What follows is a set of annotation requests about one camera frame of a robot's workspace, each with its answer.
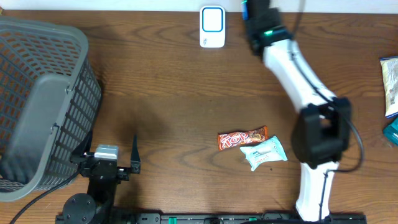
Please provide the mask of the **beige snack bag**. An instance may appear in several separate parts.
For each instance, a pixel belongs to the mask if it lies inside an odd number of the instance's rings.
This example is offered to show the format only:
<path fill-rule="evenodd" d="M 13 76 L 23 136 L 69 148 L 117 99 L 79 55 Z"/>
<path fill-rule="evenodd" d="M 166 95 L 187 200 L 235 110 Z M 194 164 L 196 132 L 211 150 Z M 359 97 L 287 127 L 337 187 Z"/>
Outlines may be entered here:
<path fill-rule="evenodd" d="M 382 79 L 386 99 L 386 118 L 397 115 L 397 56 L 381 58 Z"/>

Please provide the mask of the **light blue snack packet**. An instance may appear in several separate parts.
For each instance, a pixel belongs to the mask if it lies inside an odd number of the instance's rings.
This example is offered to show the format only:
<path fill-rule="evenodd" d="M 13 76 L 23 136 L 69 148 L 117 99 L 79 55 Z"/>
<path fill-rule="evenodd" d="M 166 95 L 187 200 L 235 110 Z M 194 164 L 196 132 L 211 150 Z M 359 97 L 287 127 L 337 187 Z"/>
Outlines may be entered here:
<path fill-rule="evenodd" d="M 240 150 L 249 162 L 252 172 L 265 162 L 288 160 L 277 136 L 273 136 L 257 146 L 242 146 Z"/>

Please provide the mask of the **red Top chocolate bar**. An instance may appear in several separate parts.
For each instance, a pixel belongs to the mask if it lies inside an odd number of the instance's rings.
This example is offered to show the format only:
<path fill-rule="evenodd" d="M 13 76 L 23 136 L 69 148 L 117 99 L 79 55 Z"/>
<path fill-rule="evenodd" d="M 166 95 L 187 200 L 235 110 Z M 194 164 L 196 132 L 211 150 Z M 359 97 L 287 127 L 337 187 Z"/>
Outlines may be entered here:
<path fill-rule="evenodd" d="M 268 139 L 268 128 L 263 126 L 252 131 L 235 131 L 232 133 L 219 134 L 218 150 L 223 151 L 235 146 L 261 143 Z"/>

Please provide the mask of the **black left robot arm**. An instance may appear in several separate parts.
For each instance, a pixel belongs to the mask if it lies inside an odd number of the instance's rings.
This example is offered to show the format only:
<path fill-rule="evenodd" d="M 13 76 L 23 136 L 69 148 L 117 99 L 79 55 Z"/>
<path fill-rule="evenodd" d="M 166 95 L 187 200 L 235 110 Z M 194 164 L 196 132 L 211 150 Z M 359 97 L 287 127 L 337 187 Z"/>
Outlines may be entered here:
<path fill-rule="evenodd" d="M 86 193 L 71 196 L 64 204 L 57 223 L 110 223 L 114 217 L 117 186 L 128 181 L 131 174 L 141 171 L 141 159 L 134 136 L 130 166 L 118 166 L 118 148 L 102 145 L 90 151 L 93 132 L 90 131 L 73 150 L 70 162 L 78 165 L 77 173 L 89 178 Z"/>

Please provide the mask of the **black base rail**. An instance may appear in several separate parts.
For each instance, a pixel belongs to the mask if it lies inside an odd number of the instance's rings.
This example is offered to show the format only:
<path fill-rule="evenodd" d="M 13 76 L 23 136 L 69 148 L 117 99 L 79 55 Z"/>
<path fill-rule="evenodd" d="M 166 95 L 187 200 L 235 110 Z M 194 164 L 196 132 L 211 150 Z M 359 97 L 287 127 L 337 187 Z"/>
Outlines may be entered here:
<path fill-rule="evenodd" d="M 72 215 L 57 215 L 55 223 L 131 223 L 131 224 L 238 224 L 238 223 L 331 223 L 331 224 L 367 224 L 364 215 L 329 215 L 322 221 L 303 221 L 292 213 L 264 213 L 249 215 L 161 215 L 159 213 L 117 214 L 109 221 L 89 221 L 88 217 L 72 218 Z"/>

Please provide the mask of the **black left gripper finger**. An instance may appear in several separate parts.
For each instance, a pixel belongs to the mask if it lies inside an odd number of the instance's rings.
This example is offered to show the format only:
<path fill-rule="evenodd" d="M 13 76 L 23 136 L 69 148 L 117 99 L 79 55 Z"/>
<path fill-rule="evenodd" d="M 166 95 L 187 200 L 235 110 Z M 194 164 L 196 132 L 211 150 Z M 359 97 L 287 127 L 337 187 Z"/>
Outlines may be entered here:
<path fill-rule="evenodd" d="M 93 132 L 89 131 L 79 145 L 72 151 L 70 162 L 73 164 L 81 164 L 86 161 L 86 153 L 90 151 Z"/>
<path fill-rule="evenodd" d="M 135 135 L 134 139 L 133 139 L 130 161 L 131 161 L 131 168 L 140 168 L 141 167 L 141 159 L 140 159 L 138 147 L 137 147 L 137 135 Z"/>

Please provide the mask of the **blue mouthwash bottle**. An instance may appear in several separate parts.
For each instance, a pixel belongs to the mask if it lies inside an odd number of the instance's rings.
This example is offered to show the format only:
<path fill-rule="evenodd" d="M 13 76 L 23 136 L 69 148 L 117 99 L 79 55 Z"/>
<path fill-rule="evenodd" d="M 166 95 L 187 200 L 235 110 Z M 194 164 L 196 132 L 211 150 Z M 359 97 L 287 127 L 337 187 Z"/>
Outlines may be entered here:
<path fill-rule="evenodd" d="M 391 124 L 389 124 L 384 130 L 383 134 L 396 146 L 398 145 L 398 130 L 397 130 L 397 119 L 395 119 Z"/>

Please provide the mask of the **grey plastic shopping basket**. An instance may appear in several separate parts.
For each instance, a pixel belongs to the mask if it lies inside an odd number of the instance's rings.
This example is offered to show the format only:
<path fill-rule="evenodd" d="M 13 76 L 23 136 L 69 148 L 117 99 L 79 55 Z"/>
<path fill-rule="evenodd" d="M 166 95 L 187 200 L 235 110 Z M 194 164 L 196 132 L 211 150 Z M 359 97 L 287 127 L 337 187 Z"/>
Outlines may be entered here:
<path fill-rule="evenodd" d="M 48 190 L 76 172 L 102 94 L 81 30 L 1 18 L 1 201 Z"/>

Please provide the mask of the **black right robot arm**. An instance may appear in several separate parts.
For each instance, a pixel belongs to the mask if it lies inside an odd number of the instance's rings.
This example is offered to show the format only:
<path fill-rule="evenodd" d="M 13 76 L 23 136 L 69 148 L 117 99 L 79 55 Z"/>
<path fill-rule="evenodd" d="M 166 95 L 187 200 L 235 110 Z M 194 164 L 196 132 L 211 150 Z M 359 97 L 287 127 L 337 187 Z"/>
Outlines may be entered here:
<path fill-rule="evenodd" d="M 257 0 L 245 0 L 241 7 L 253 54 L 277 77 L 298 113 L 291 137 L 301 166 L 295 208 L 303 221 L 322 222 L 330 214 L 333 173 L 348 148 L 350 102 L 320 81 L 283 25 L 278 8 Z"/>

